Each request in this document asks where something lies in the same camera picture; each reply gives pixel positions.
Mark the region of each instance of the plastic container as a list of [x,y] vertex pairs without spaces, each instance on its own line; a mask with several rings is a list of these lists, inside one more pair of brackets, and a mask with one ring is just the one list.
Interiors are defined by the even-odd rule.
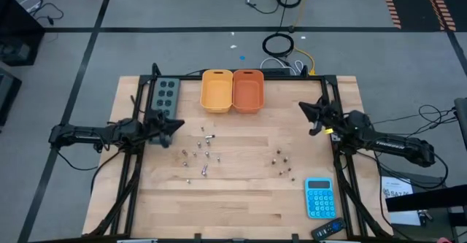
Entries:
[[233,106],[238,112],[256,113],[264,106],[264,76],[258,70],[233,73]]
[[228,70],[213,69],[203,73],[201,105],[208,112],[228,112],[232,106],[233,74]]

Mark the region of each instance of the wooden table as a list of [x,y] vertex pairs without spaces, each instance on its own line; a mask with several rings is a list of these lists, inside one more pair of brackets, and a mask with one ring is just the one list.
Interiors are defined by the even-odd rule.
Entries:
[[[344,111],[363,110],[355,77],[338,79]],[[130,95],[136,94],[137,82],[138,77],[120,78],[111,121],[131,117]],[[322,94],[319,82],[265,81],[266,104],[256,115],[242,115],[234,109],[228,114],[209,114],[199,104],[200,90],[201,81],[182,81],[177,117],[185,120],[184,126],[168,149],[146,146],[132,237],[191,239],[201,233],[205,239],[290,239],[291,234],[298,234],[300,239],[310,239],[310,231],[328,220],[306,215],[307,177],[332,178],[336,213],[342,216],[329,136],[308,135],[311,124],[298,107],[299,101],[316,102]],[[211,147],[204,142],[207,134],[216,135]],[[202,142],[201,149],[197,141]],[[188,151],[188,157],[182,150]],[[101,163],[115,151],[113,147],[102,153]],[[83,233],[93,230],[114,204],[122,162],[119,155],[97,176]],[[392,233],[380,212],[375,162],[362,156],[354,156],[354,162],[363,203]],[[205,163],[209,164],[207,177],[201,175]],[[383,206],[387,216],[385,201]],[[126,210],[124,206],[119,231],[123,231]],[[352,203],[350,213],[354,234],[358,234]],[[345,231],[331,238],[345,239]]]

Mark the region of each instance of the blue calculator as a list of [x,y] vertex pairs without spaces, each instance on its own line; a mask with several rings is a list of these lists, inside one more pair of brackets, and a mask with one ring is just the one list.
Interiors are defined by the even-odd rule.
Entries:
[[305,180],[306,210],[309,218],[336,217],[333,181],[331,178],[310,177]]

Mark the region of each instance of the white paper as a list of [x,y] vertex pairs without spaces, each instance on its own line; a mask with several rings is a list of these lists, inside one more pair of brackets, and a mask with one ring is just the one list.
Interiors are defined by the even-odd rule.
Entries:
[[[412,195],[414,192],[410,184],[402,182],[394,177],[382,177],[382,190],[385,198]],[[417,211],[390,212],[389,216],[392,224],[420,225]]]

